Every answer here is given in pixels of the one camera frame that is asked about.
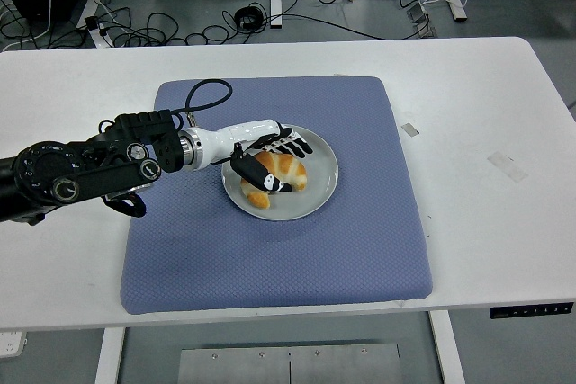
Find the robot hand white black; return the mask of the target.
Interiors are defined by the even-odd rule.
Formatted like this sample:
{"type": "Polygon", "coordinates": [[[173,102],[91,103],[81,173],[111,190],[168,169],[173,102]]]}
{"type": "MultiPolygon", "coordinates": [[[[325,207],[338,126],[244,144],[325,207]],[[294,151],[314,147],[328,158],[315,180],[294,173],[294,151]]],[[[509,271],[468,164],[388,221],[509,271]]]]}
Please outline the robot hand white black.
{"type": "Polygon", "coordinates": [[[181,140],[191,145],[187,164],[193,170],[229,162],[242,180],[261,192],[301,191],[307,185],[305,169],[296,159],[313,150],[294,128],[277,121],[252,121],[217,131],[191,128],[181,140]]]}

